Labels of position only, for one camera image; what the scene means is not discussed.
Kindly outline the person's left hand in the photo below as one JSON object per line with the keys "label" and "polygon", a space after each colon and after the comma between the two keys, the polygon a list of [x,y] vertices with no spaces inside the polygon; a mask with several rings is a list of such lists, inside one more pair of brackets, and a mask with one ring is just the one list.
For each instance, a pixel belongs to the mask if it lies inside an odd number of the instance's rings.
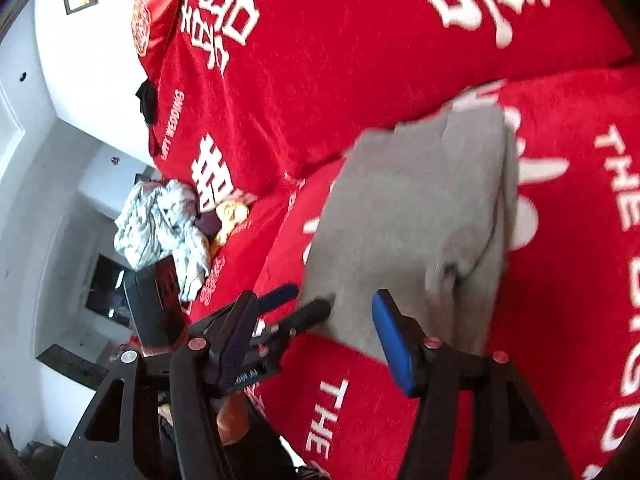
{"label": "person's left hand", "polygon": [[238,443],[250,429],[245,396],[242,392],[231,393],[221,404],[217,414],[217,429],[223,445]]}

